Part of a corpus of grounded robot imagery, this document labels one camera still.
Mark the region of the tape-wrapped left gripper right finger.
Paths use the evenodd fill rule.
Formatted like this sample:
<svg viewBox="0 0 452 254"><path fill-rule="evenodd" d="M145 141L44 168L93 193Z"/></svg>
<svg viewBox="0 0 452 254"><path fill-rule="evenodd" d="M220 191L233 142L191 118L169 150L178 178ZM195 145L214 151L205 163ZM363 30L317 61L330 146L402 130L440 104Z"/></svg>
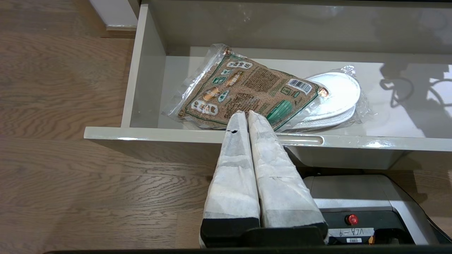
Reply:
<svg viewBox="0 0 452 254"><path fill-rule="evenodd" d="M327 222L268 120L249 111L248 129L263 227L315 226L328 243Z"/></svg>

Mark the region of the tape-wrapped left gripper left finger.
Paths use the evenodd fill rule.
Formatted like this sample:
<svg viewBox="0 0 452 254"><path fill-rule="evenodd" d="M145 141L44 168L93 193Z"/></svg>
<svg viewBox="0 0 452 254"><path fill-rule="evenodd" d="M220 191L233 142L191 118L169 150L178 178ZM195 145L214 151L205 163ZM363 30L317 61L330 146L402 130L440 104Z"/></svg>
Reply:
<svg viewBox="0 0 452 254"><path fill-rule="evenodd" d="M234 113L226 127L208 188L199 231L201 247L236 247L260 228L260 204L246 114Z"/></svg>

